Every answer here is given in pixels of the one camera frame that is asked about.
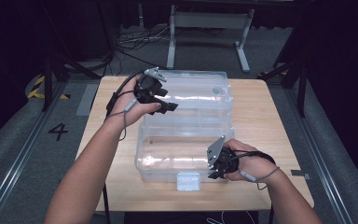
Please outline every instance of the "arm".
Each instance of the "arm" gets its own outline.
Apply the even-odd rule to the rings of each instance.
[[[225,147],[230,147],[233,150],[257,150],[235,139],[225,142]],[[276,168],[275,164],[259,157],[242,157],[238,167],[239,170],[254,176],[256,179],[270,174]],[[230,180],[246,180],[240,174],[240,171],[226,174],[225,177]],[[278,170],[264,179],[263,182],[268,186],[268,194],[279,223],[322,223],[283,171]]]
[[[133,78],[122,92],[133,91],[135,84],[136,78]],[[123,111],[134,97],[132,92],[121,95],[111,114]],[[104,122],[54,192],[45,223],[90,223],[125,128],[124,117],[127,126],[130,126],[142,115],[159,107],[160,104],[156,103],[143,105],[136,102],[125,116],[114,115]]]

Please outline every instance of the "transparent plastic box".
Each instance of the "transparent plastic box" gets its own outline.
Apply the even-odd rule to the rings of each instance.
[[[231,97],[224,72],[164,71],[165,102],[175,111],[145,115],[139,126],[135,166],[146,182],[176,182],[182,174],[211,179],[206,149],[219,137],[235,135]]]

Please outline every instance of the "person's left hand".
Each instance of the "person's left hand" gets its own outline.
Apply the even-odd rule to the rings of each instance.
[[[132,78],[121,90],[120,97],[118,97],[115,106],[112,109],[111,115],[120,113],[124,111],[127,105],[135,99],[135,95],[133,94],[134,87],[136,85],[136,81],[140,78],[140,76],[136,76]],[[150,103],[150,104],[140,104],[138,101],[135,102],[135,105],[126,113],[126,127],[132,125],[138,119],[140,119],[144,114],[155,112],[161,108],[161,104],[159,103]],[[114,115],[114,117],[122,118],[124,117],[124,113]]]

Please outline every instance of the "table top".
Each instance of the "table top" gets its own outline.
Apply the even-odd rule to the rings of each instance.
[[[77,156],[101,127],[106,105],[125,77],[104,77],[89,114]],[[238,140],[268,153],[289,176],[311,206],[313,200],[304,176],[292,176],[300,170],[267,84],[262,80],[229,79],[232,124]],[[176,183],[144,182],[134,165],[138,127],[142,119],[127,128],[106,179],[111,211],[228,211],[270,209],[266,189],[245,181],[201,183],[200,191],[177,191]],[[101,198],[97,211],[102,211]]]

